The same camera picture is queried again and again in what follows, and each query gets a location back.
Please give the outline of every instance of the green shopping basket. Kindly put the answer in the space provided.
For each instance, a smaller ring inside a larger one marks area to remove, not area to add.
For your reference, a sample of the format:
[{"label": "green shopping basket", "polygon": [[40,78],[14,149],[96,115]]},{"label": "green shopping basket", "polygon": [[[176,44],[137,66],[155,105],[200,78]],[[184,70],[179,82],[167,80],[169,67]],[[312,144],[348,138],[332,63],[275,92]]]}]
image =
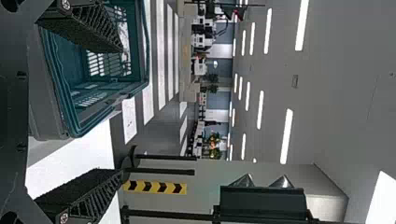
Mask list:
[{"label": "green shopping basket", "polygon": [[[110,1],[104,6],[118,28],[121,53],[94,53],[39,28],[62,124],[56,124],[58,132],[54,132],[54,128],[30,122],[36,139],[79,138],[107,118],[123,99],[133,97],[149,84],[150,46],[144,0]],[[78,10],[73,9],[73,13],[83,13],[82,7]]]}]

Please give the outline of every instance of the fluorescent light strip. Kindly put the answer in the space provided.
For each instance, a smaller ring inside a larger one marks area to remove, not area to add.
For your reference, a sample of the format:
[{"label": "fluorescent light strip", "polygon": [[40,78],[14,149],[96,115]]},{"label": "fluorescent light strip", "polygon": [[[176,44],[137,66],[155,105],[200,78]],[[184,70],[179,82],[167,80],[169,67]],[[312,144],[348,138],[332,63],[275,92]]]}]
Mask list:
[{"label": "fluorescent light strip", "polygon": [[242,56],[245,56],[245,42],[247,39],[247,31],[244,30],[244,32],[242,33]]},{"label": "fluorescent light strip", "polygon": [[247,83],[247,99],[245,101],[245,110],[248,111],[248,104],[250,100],[250,82]]},{"label": "fluorescent light strip", "polygon": [[229,116],[231,117],[233,115],[233,102],[230,101],[230,110],[229,110]]},{"label": "fluorescent light strip", "polygon": [[230,135],[230,133],[228,133],[228,136],[227,136],[227,147],[230,146],[230,140],[231,140],[231,135]]},{"label": "fluorescent light strip", "polygon": [[283,131],[282,149],[280,151],[280,163],[282,164],[286,164],[286,161],[288,160],[292,123],[293,123],[293,111],[288,109],[286,111],[285,130]]},{"label": "fluorescent light strip", "polygon": [[229,157],[230,161],[233,160],[233,145],[230,145],[230,154],[228,157]]},{"label": "fluorescent light strip", "polygon": [[175,94],[178,94],[178,15],[175,13]]},{"label": "fluorescent light strip", "polygon": [[244,133],[244,135],[242,135],[242,151],[241,151],[241,160],[242,161],[245,159],[246,144],[247,144],[247,135]]},{"label": "fluorescent light strip", "polygon": [[272,9],[268,8],[267,23],[265,26],[264,54],[268,54],[268,48],[270,46],[271,21],[272,21]]},{"label": "fluorescent light strip", "polygon": [[250,55],[253,55],[254,50],[254,33],[256,31],[256,22],[251,23],[251,33],[250,33]]},{"label": "fluorescent light strip", "polygon": [[306,17],[308,15],[309,0],[301,0],[300,17],[298,19],[297,36],[296,36],[296,51],[303,50]]},{"label": "fluorescent light strip", "polygon": [[173,58],[173,49],[174,49],[174,30],[173,30],[173,18],[174,12],[171,6],[168,4],[168,14],[167,14],[167,22],[168,22],[168,96],[169,100],[172,100],[174,97],[174,58]]},{"label": "fluorescent light strip", "polygon": [[260,91],[259,111],[257,112],[257,129],[262,128],[262,108],[264,106],[264,91]]},{"label": "fluorescent light strip", "polygon": [[235,57],[236,39],[233,39],[233,57]]},{"label": "fluorescent light strip", "polygon": [[233,93],[236,93],[237,88],[238,88],[238,74],[235,73],[235,77],[233,80]]},{"label": "fluorescent light strip", "polygon": [[233,126],[235,126],[235,108],[233,109]]},{"label": "fluorescent light strip", "polygon": [[[164,43],[164,30],[163,30],[163,0],[157,1],[157,43]],[[157,48],[157,62],[158,62],[158,107],[159,110],[163,109],[166,105],[165,93],[165,48],[164,44],[159,44]]]},{"label": "fluorescent light strip", "polygon": [[244,82],[244,78],[240,77],[239,78],[239,94],[238,94],[238,100],[242,99],[242,84]]},{"label": "fluorescent light strip", "polygon": [[375,184],[373,199],[370,203],[366,224],[393,224],[396,220],[394,202],[396,201],[396,180],[383,171]]}]

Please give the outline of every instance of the ceiling light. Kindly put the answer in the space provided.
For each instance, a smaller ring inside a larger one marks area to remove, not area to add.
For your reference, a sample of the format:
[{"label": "ceiling light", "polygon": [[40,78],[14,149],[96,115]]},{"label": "ceiling light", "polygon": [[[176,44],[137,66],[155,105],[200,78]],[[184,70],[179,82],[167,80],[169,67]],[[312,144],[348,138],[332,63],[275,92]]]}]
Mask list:
[{"label": "ceiling light", "polygon": [[253,55],[254,50],[254,33],[256,31],[256,22],[251,23],[251,34],[250,34],[250,55]]},{"label": "ceiling light", "polygon": [[233,160],[233,145],[230,145],[230,155],[228,156],[228,158],[230,159],[230,161]]},{"label": "ceiling light", "polygon": [[250,82],[247,83],[247,98],[245,101],[245,110],[248,111],[248,104],[250,100]]},{"label": "ceiling light", "polygon": [[262,108],[264,106],[264,91],[260,91],[259,111],[257,113],[257,129],[262,128]]},{"label": "ceiling light", "polygon": [[285,130],[283,131],[282,149],[280,152],[280,163],[282,164],[286,164],[286,161],[288,159],[292,123],[293,123],[293,111],[288,109],[286,111]]},{"label": "ceiling light", "polygon": [[233,115],[233,102],[230,101],[229,117]]},{"label": "ceiling light", "polygon": [[235,126],[235,108],[233,109],[233,126]]},{"label": "ceiling light", "polygon": [[239,78],[239,94],[238,94],[238,100],[242,99],[242,84],[244,82],[244,78],[240,77]]},{"label": "ceiling light", "polygon": [[231,136],[230,136],[230,133],[228,133],[228,137],[227,137],[227,147],[229,147],[230,146],[230,138]]},{"label": "ceiling light", "polygon": [[297,36],[296,36],[296,51],[303,50],[306,17],[308,14],[309,0],[301,0],[300,17],[298,19]]},{"label": "ceiling light", "polygon": [[247,39],[247,31],[244,30],[244,33],[242,33],[242,56],[245,56],[245,42]]},{"label": "ceiling light", "polygon": [[233,80],[233,93],[236,93],[237,86],[238,86],[238,74],[235,73],[235,79]]},{"label": "ceiling light", "polygon": [[268,54],[268,48],[270,45],[271,21],[272,21],[272,9],[268,8],[267,24],[265,26],[264,54]]},{"label": "ceiling light", "polygon": [[241,152],[241,160],[243,161],[245,159],[245,146],[247,144],[247,135],[244,133],[242,136],[242,152]]},{"label": "ceiling light", "polygon": [[235,57],[236,39],[233,39],[233,57]]}]

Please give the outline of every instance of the black machine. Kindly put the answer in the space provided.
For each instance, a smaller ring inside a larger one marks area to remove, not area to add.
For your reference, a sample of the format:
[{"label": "black machine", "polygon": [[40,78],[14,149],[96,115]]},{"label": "black machine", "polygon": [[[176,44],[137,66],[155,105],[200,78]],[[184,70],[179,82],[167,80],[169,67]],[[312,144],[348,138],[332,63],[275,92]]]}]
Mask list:
[{"label": "black machine", "polygon": [[243,175],[229,186],[220,187],[219,205],[213,214],[187,214],[175,212],[132,210],[122,207],[123,224],[128,217],[157,217],[184,220],[265,224],[319,224],[306,207],[303,189],[295,188],[283,175],[270,187],[256,187],[249,174]]}]

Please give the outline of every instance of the metal bar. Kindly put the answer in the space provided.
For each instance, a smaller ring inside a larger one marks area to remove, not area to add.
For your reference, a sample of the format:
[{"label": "metal bar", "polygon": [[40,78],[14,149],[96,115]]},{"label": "metal bar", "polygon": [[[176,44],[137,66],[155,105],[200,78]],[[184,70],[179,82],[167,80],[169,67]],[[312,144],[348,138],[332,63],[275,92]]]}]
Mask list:
[{"label": "metal bar", "polygon": [[157,211],[146,211],[146,210],[134,210],[128,208],[122,208],[121,214],[127,217],[159,217],[159,218],[198,220],[198,221],[213,220],[212,215],[194,214],[194,213],[157,212]]},{"label": "metal bar", "polygon": [[122,207],[120,210],[122,217],[156,217],[169,218],[178,220],[197,220],[211,221],[213,223],[237,222],[237,223],[265,223],[265,224],[343,224],[344,222],[322,222],[317,220],[292,220],[292,219],[273,219],[265,217],[215,217],[214,215],[194,214],[194,213],[176,213],[135,210]]},{"label": "metal bar", "polygon": [[[205,2],[185,2],[184,4],[205,4]],[[248,4],[248,5],[240,5],[240,4],[232,4],[232,3],[212,3],[215,6],[239,6],[239,7],[265,7],[265,5],[259,5],[259,4]]]},{"label": "metal bar", "polygon": [[195,175],[195,170],[125,168],[127,173],[157,174],[157,175]]},{"label": "metal bar", "polygon": [[196,157],[166,156],[166,155],[143,155],[136,154],[135,157],[141,160],[164,160],[164,161],[197,161]]}]

